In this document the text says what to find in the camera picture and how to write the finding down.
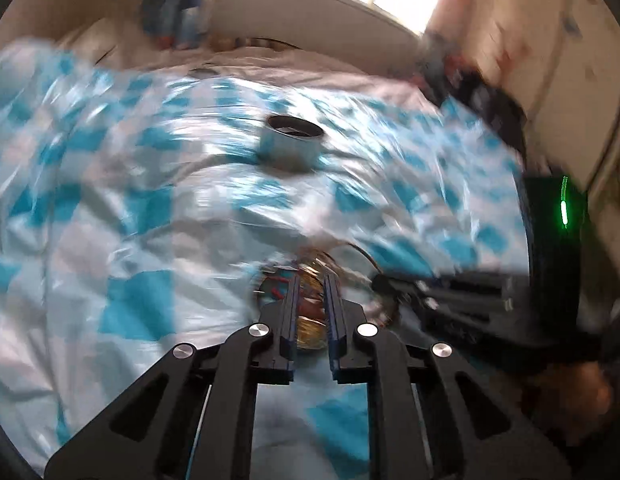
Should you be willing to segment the dark patterned bangle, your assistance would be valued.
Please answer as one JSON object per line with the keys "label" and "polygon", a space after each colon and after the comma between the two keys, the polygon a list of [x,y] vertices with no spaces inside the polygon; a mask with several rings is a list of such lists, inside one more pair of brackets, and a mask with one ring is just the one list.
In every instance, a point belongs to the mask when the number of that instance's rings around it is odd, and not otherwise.
{"label": "dark patterned bangle", "polygon": [[364,273],[339,266],[326,252],[300,257],[292,263],[261,266],[253,287],[255,307],[261,310],[270,302],[283,300],[297,276],[300,281],[297,344],[301,351],[319,351],[327,344],[327,317],[324,307],[324,278],[330,273],[337,283],[353,292],[360,301],[366,321],[383,327],[395,318],[395,307],[372,291],[372,278]]}

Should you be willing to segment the blue white checkered plastic sheet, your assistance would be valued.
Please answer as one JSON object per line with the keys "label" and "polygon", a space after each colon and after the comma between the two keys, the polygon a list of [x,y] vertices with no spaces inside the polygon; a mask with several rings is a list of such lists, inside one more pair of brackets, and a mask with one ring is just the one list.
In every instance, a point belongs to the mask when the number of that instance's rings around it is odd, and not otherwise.
{"label": "blue white checkered plastic sheet", "polygon": [[[270,115],[314,122],[304,174],[259,161]],[[258,316],[261,266],[528,271],[518,155],[449,100],[109,70],[0,51],[0,426],[36,471],[174,344]]]}

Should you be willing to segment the silver metal tin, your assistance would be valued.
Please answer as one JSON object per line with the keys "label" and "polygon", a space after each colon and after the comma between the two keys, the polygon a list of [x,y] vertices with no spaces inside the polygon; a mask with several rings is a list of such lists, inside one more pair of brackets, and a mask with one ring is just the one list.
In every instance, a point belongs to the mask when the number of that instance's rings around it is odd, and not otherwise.
{"label": "silver metal tin", "polygon": [[269,167],[304,174],[319,163],[324,139],[324,129],[314,122],[289,115],[270,115],[260,129],[257,155]]}

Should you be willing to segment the black clothes pile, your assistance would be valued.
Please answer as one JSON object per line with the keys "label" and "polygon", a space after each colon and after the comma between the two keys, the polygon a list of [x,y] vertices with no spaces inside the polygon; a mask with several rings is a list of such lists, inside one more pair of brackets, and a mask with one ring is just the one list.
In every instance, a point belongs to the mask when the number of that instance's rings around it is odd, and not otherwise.
{"label": "black clothes pile", "polygon": [[453,98],[478,115],[510,148],[527,159],[521,107],[501,88],[489,84],[478,68],[467,62],[453,42],[438,34],[421,36],[416,62],[419,88],[429,101],[441,105]]}

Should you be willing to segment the tree decorated wardrobe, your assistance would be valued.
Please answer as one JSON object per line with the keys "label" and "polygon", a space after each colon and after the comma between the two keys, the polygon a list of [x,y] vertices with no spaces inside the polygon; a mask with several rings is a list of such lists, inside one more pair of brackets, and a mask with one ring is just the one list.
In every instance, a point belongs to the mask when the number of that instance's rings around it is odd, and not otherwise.
{"label": "tree decorated wardrobe", "polygon": [[605,0],[439,0],[428,28],[523,107],[534,159],[602,193],[620,157],[620,24]]}

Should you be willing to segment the white bed sheet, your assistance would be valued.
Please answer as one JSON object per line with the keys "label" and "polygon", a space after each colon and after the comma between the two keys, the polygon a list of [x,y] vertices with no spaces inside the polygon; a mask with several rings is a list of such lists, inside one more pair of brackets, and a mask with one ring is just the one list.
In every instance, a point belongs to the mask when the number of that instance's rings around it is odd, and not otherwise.
{"label": "white bed sheet", "polygon": [[193,68],[209,67],[220,76],[276,87],[349,91],[406,110],[435,108],[415,84],[368,75],[337,58],[301,49],[275,52],[240,48],[215,52],[205,45],[194,50],[159,50],[137,25],[110,18],[71,30],[57,46],[84,61],[112,70],[163,70],[187,75]]}

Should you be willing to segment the striped cushion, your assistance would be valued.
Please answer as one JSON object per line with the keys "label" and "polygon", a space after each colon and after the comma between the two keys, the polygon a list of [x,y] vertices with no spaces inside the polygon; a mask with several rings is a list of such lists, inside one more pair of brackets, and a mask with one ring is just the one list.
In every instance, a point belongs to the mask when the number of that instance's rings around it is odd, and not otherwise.
{"label": "striped cushion", "polygon": [[289,42],[265,37],[226,37],[210,36],[207,46],[215,52],[232,51],[240,48],[264,48],[275,52],[298,50],[298,47]]}

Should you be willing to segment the round tin lid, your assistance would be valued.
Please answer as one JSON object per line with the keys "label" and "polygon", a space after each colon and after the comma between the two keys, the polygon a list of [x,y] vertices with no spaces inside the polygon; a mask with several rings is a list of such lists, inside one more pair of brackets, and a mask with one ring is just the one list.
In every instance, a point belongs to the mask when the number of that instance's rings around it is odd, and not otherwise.
{"label": "round tin lid", "polygon": [[196,67],[190,70],[187,73],[188,77],[193,77],[196,79],[207,79],[212,77],[218,77],[219,73],[216,70],[212,70],[209,67]]}

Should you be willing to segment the white headboard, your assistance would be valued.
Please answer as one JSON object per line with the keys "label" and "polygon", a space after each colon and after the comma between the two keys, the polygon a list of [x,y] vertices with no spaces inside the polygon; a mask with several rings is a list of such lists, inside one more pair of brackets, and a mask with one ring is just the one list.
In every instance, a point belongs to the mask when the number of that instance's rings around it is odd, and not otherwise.
{"label": "white headboard", "polygon": [[215,0],[210,30],[338,58],[373,75],[411,73],[419,38],[357,0]]}

